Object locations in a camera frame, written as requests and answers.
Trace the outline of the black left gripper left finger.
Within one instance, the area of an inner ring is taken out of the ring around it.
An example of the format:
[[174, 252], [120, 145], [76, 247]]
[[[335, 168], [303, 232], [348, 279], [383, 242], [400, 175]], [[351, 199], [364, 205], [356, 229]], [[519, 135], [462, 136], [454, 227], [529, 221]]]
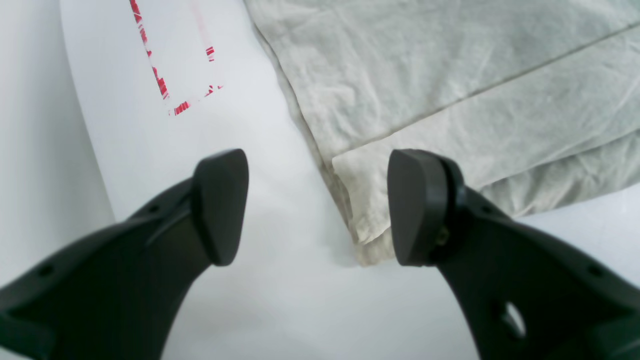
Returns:
[[129, 218], [74, 241], [1, 289], [2, 348], [35, 360], [158, 360], [194, 281], [235, 259], [246, 153], [203, 158]]

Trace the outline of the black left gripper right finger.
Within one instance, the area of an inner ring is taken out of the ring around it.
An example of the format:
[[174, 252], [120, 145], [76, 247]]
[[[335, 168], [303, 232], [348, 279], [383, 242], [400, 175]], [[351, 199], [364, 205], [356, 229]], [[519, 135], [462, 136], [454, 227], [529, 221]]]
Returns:
[[455, 161], [394, 149], [387, 168], [398, 264], [435, 267], [483, 360], [637, 360], [637, 286], [582, 250], [514, 221]]

